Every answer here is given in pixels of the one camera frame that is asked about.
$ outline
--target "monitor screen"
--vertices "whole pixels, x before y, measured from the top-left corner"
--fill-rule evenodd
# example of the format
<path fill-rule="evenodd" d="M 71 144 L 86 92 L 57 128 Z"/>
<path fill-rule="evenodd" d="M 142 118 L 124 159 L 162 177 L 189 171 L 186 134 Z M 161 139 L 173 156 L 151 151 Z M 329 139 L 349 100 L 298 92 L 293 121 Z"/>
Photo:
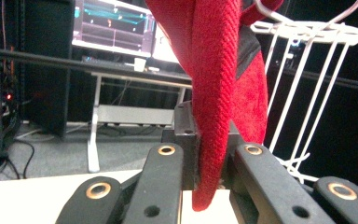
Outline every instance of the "monitor screen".
<path fill-rule="evenodd" d="M 157 26 L 155 35 L 155 46 L 153 49 L 153 58 L 170 63 L 179 63 L 172 51 L 169 39 L 164 32 Z"/>
<path fill-rule="evenodd" d="M 76 0 L 72 44 L 150 57 L 155 23 L 150 10 L 142 7 L 115 0 Z"/>

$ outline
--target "red towel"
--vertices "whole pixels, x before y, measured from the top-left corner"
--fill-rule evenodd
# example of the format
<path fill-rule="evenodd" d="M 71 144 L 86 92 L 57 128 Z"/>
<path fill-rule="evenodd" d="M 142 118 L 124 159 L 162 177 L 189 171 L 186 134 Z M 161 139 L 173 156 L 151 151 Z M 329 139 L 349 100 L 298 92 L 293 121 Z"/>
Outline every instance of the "red towel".
<path fill-rule="evenodd" d="M 276 0 L 263 3 L 278 6 Z M 262 143 L 267 125 L 267 82 L 261 53 L 236 80 L 240 21 L 263 17 L 240 0 L 146 0 L 171 40 L 180 64 L 192 77 L 193 115 L 201 136 L 200 183 L 193 191 L 193 209 L 211 203 L 226 155 L 229 121 L 245 141 Z"/>

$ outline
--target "table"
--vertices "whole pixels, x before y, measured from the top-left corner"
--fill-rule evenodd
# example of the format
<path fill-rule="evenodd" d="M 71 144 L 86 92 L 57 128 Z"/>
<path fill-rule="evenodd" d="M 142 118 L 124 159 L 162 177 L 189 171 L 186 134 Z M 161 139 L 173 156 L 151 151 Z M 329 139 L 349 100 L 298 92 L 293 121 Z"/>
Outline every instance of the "table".
<path fill-rule="evenodd" d="M 0 181 L 0 223 L 55 223 L 65 203 L 87 179 L 100 175 L 123 182 L 138 172 L 140 170 Z M 196 213 L 191 208 L 191 191 L 184 191 L 182 223 L 238 223 L 228 194 L 228 190 L 218 190 L 211 206 Z"/>
<path fill-rule="evenodd" d="M 97 83 L 95 88 L 94 107 L 92 110 L 91 134 L 88 141 L 88 161 L 90 173 L 97 173 L 100 171 L 96 144 L 98 122 L 155 125 L 171 125 L 173 122 L 173 109 L 100 105 L 100 93 L 103 77 L 177 87 L 180 89 L 177 104 L 183 102 L 186 89 L 192 88 L 191 78 L 185 74 L 182 76 L 175 76 L 174 73 L 136 72 L 122 68 L 121 70 L 118 69 L 114 74 L 91 72 L 91 75 L 97 77 Z"/>

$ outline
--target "floor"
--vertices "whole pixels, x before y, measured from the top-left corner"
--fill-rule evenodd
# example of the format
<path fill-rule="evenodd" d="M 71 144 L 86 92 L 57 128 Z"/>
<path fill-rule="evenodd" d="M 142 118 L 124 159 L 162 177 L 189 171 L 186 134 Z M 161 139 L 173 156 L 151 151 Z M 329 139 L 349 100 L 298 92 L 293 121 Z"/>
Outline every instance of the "floor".
<path fill-rule="evenodd" d="M 34 146 L 34 155 L 26 170 L 27 178 L 88 173 L 90 130 L 87 124 L 68 126 L 64 139 L 49 133 L 30 133 L 36 130 L 33 125 L 22 124 L 16 135 Z M 154 126 L 100 126 L 97 147 L 101 172 L 142 169 L 148 150 L 160 142 L 162 130 Z M 20 142 L 8 149 L 8 156 L 21 178 L 31 155 L 31 147 Z M 0 181 L 9 179 L 16 179 L 16 174 L 7 164 L 0 167 Z"/>

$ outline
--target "white table surface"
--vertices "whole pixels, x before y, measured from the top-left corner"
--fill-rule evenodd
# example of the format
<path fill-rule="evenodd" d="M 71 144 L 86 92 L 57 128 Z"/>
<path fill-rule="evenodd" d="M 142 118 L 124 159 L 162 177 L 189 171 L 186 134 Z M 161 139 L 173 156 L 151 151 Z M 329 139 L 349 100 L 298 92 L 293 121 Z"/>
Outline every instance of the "white table surface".
<path fill-rule="evenodd" d="M 55 223 L 65 203 L 84 181 L 101 175 L 123 182 L 138 172 L 133 170 L 0 181 L 0 223 Z M 220 189 L 207 210 L 194 212 L 191 208 L 191 191 L 184 191 L 182 223 L 238 223 L 228 195 L 228 190 Z"/>

